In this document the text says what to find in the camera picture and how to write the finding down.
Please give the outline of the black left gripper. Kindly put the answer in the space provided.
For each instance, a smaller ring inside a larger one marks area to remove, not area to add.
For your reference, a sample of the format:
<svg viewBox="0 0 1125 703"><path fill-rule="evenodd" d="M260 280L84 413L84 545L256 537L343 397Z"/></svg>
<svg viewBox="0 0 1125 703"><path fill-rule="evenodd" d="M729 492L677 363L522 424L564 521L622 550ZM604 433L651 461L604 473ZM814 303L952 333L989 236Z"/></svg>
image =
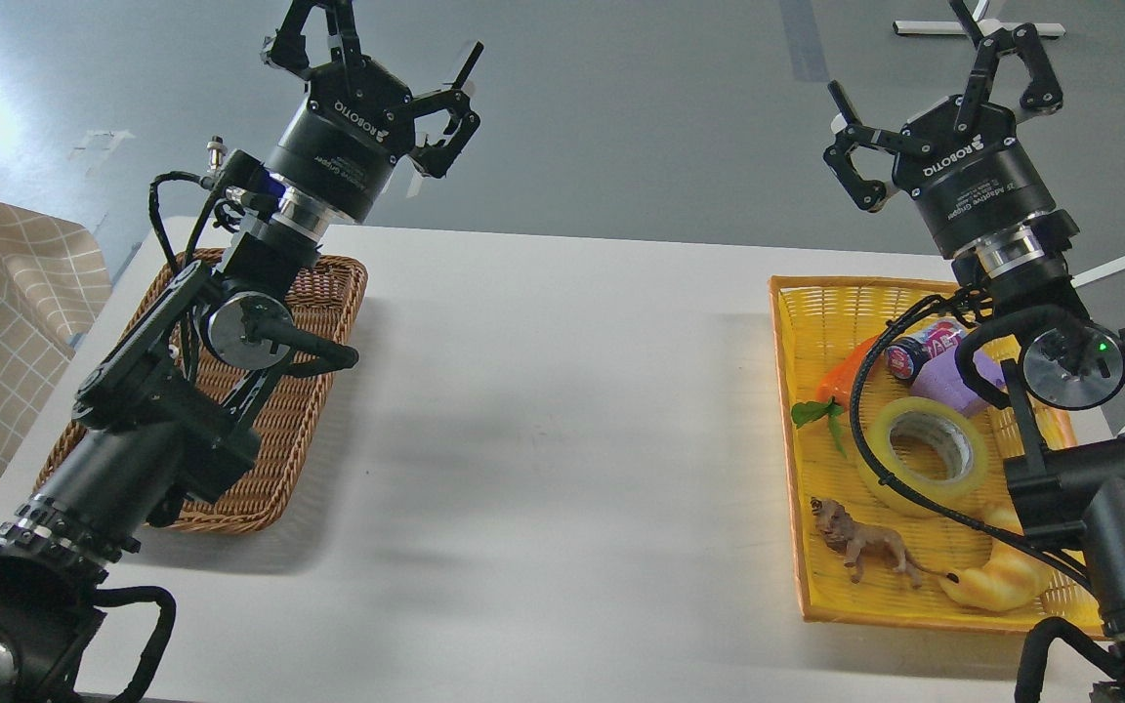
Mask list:
<svg viewBox="0 0 1125 703"><path fill-rule="evenodd" d="M328 63L312 66L307 49L310 13L324 13ZM266 37L262 63L309 81L298 111L266 169L299 191L361 223L395 164L410 157L421 177L441 179L480 128L466 85L485 45L474 40L454 80L425 94L410 88L374 58L360 57L353 1L290 1L280 26ZM415 121L446 114L433 142L418 144Z"/></svg>

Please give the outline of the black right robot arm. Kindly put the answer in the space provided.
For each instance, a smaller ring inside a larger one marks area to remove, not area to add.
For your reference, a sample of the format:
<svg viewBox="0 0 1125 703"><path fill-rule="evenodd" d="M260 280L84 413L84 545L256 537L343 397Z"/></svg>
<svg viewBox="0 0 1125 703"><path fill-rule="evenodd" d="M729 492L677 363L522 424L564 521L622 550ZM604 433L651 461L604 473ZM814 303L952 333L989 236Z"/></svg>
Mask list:
<svg viewBox="0 0 1125 703"><path fill-rule="evenodd" d="M1062 618L1030 629L1018 702L1040 700L1055 641L1104 673L1095 702L1125 702L1125 328L1095 323L1076 292L1065 254L1079 228L1017 134L1023 121L1063 105L1036 25L982 22L964 1L950 9L975 52L957 94L881 130L860 120L840 83L827 85L839 111L827 168L863 211L909 195L958 283L950 297L914 304L863 358L850 396L853 438L881 485L1055 568L1097 601L1100 641ZM1004 475L1020 535L912 488L863 434L860 400L876 352L938 312L972 328L956 354L963 384L1017 422L1022 454L1006 460Z"/></svg>

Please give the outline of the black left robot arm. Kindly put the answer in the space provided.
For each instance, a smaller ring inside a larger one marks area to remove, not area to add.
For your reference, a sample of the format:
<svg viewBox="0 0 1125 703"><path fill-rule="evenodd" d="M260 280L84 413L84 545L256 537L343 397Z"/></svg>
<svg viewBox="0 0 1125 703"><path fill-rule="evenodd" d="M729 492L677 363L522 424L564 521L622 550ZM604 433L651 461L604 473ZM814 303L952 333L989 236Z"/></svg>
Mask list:
<svg viewBox="0 0 1125 703"><path fill-rule="evenodd" d="M270 156L214 137L205 175L150 184L171 279L76 389L86 436L0 526L0 702L76 702L108 610L142 603L159 618L119 700L147 694L176 600L108 588L108 567L140 550L140 528L173 524L184 501L210 504L254 468L254 422L281 379L357 364L356 349L300 328L286 295L332 220L363 222L400 161L449 172L480 126L466 85L482 52L450 83L411 92L363 53L352 3L294 1L262 60L305 94Z"/></svg>

